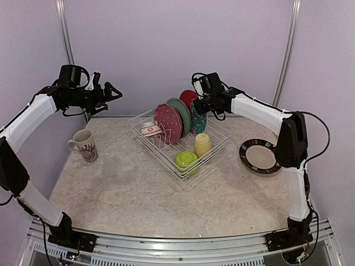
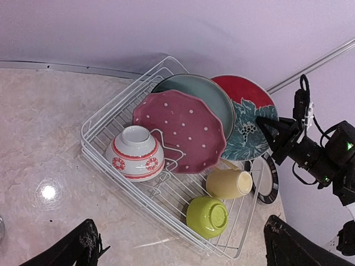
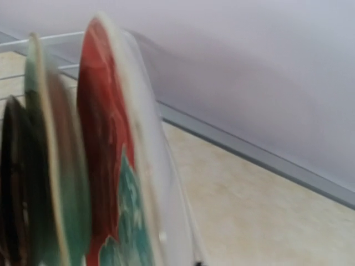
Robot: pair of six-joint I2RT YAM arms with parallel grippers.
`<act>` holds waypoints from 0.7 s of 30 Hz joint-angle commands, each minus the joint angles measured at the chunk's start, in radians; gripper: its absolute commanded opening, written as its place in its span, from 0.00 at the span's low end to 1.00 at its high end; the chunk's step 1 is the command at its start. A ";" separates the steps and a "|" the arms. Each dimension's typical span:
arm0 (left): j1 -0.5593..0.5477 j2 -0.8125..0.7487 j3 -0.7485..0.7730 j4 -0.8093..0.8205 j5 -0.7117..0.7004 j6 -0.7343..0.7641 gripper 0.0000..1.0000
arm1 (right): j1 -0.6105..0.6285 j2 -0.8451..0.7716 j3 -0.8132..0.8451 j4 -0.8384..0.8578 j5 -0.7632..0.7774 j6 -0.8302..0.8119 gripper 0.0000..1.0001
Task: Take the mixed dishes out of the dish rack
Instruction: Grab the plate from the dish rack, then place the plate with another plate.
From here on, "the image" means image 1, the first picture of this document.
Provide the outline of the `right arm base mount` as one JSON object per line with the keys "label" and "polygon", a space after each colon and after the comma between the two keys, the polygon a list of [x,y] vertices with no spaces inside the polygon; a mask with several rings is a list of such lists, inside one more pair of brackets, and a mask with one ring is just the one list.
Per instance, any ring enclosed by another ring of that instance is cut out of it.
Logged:
{"label": "right arm base mount", "polygon": [[313,236],[309,230],[299,235],[296,231],[286,229],[282,231],[272,231],[266,234],[265,240],[268,251],[273,252],[310,243],[313,241]]}

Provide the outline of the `black striped rim plate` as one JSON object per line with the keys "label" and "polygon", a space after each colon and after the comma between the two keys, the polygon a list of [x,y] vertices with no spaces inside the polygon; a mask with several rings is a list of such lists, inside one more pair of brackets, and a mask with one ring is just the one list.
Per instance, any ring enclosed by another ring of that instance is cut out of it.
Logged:
{"label": "black striped rim plate", "polygon": [[276,146],[269,141],[249,139],[240,146],[239,156],[249,169],[261,174],[272,174],[281,169],[275,152]]}

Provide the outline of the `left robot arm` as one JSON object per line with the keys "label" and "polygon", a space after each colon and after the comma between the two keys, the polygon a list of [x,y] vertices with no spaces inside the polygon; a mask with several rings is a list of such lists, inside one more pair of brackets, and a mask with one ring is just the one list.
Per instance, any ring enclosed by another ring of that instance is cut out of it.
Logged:
{"label": "left robot arm", "polygon": [[55,112],[75,106],[94,115],[107,110],[108,102],[122,96],[109,82],[85,90],[74,88],[68,81],[56,80],[53,85],[37,92],[30,103],[1,128],[1,187],[9,191],[29,214],[40,218],[67,247],[78,240],[71,218],[54,207],[35,187],[17,153],[27,138]]}

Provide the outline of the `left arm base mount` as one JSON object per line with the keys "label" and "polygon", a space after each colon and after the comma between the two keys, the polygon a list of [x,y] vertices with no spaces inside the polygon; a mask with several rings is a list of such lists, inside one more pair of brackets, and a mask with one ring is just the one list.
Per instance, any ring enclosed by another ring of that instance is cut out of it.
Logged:
{"label": "left arm base mount", "polygon": [[85,251],[92,253],[97,242],[97,236],[95,234],[79,231],[72,231],[69,234],[53,232],[49,235],[48,241],[80,252]]}

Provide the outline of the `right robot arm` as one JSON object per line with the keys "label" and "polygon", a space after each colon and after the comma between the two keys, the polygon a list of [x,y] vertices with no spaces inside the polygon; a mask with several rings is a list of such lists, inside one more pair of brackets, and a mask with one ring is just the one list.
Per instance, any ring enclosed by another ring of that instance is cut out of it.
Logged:
{"label": "right robot arm", "polygon": [[197,83],[193,87],[197,93],[194,104],[199,114],[212,111],[214,115],[224,112],[240,115],[266,127],[277,136],[275,159],[286,173],[290,201],[288,230],[283,232],[283,240],[290,246],[312,241],[310,182],[306,166],[308,140],[304,115],[283,111],[233,87],[225,89],[220,85],[215,89],[204,89]]}

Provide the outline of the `white floral mug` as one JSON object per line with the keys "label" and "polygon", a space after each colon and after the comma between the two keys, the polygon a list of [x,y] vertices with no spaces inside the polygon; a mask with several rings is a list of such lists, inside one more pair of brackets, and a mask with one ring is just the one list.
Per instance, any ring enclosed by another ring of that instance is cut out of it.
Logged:
{"label": "white floral mug", "polygon": [[80,130],[68,140],[67,147],[73,152],[79,153],[86,162],[94,162],[98,158],[98,152],[93,133],[89,130]]}

